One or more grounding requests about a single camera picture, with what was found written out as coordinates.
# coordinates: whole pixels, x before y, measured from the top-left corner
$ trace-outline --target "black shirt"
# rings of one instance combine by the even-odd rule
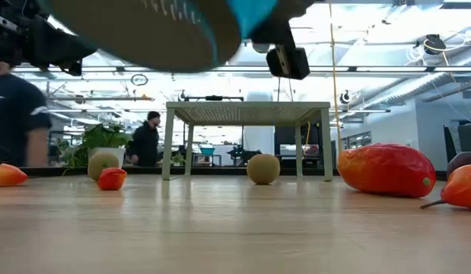
[[[50,127],[39,88],[14,75],[0,76],[0,163],[24,166],[28,132]]]
[[[151,128],[147,122],[135,130],[130,146],[132,155],[137,155],[138,166],[154,167],[158,162],[159,134],[156,128]]]

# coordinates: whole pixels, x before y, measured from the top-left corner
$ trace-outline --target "person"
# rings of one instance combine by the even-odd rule
[[[151,111],[147,115],[147,121],[138,127],[130,146],[132,163],[139,167],[155,167],[158,162],[159,134],[157,127],[161,115],[157,111]]]
[[[43,93],[0,62],[0,164],[47,166],[50,128]]]

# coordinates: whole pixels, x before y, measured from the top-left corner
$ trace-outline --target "table leg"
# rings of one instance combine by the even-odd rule
[[[329,110],[321,110],[321,136],[323,143],[323,164],[326,182],[333,180],[332,140],[329,134]]]
[[[188,145],[186,147],[186,164],[184,167],[184,175],[191,175],[191,167],[193,165],[193,136],[195,132],[195,124],[189,124]]]
[[[167,109],[164,129],[164,156],[162,160],[162,180],[169,180],[171,173],[171,146],[173,144],[174,110]]]
[[[296,139],[296,176],[303,176],[303,146],[301,145],[301,124],[296,124],[295,128]]]

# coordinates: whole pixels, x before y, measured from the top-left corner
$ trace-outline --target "small table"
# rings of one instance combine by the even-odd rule
[[[193,155],[193,163],[196,164],[196,159],[200,157],[210,157],[210,162],[208,164],[211,164],[213,166],[213,161],[215,158],[218,158],[218,166],[221,167],[221,155],[199,155],[195,154]]]
[[[164,158],[171,158],[174,117],[189,125],[185,175],[191,174],[195,126],[294,126],[296,174],[303,176],[301,125],[321,120],[325,181],[333,179],[329,102],[167,102]],[[163,161],[162,179],[170,179],[170,162]]]

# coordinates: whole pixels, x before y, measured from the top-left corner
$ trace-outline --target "red pepper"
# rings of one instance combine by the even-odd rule
[[[97,184],[101,190],[119,190],[123,186],[123,182],[127,177],[127,173],[122,168],[110,167],[105,168],[98,178]]]
[[[441,190],[441,199],[423,205],[421,208],[426,209],[429,206],[444,203],[471,209],[471,164],[454,170]]]
[[[351,187],[365,193],[419,198],[436,182],[431,162],[405,145],[375,144],[339,153],[338,171]]]
[[[17,186],[27,180],[28,176],[18,167],[0,164],[0,186]]]

